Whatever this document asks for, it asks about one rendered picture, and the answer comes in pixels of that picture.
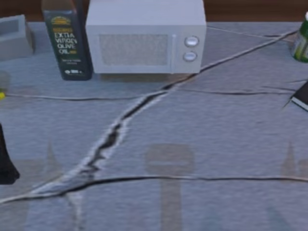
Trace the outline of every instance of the yellow object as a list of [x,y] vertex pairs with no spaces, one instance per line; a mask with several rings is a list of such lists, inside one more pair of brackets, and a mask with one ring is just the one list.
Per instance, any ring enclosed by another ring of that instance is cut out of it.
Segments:
[[3,100],[5,98],[4,92],[0,92],[0,100]]

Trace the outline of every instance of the microwave knob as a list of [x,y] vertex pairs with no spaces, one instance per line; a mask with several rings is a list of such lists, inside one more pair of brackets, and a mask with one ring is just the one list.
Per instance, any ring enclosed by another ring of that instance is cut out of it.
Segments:
[[195,52],[187,52],[184,54],[184,60],[187,62],[195,61],[197,58],[197,54]]
[[186,47],[195,47],[199,44],[199,39],[195,36],[191,36],[185,39]]

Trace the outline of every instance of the gray box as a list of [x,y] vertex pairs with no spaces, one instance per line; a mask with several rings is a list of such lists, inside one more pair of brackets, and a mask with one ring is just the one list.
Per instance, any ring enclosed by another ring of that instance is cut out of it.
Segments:
[[26,57],[33,51],[32,35],[25,16],[0,18],[0,61]]

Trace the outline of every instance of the dark bottle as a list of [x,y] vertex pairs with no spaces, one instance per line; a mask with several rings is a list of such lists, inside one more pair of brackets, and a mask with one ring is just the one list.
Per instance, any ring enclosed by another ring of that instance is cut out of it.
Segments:
[[0,124],[0,184],[14,184],[20,174],[11,162],[6,149],[2,125]]
[[64,80],[89,80],[92,62],[82,0],[42,0],[42,11]]

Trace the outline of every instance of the brown background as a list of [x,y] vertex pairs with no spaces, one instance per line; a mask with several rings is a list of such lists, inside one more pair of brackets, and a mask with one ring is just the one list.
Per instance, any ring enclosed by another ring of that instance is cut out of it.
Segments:
[[[302,21],[308,0],[204,0],[207,21]],[[89,0],[84,0],[87,9]],[[0,0],[0,17],[41,21],[40,0]]]

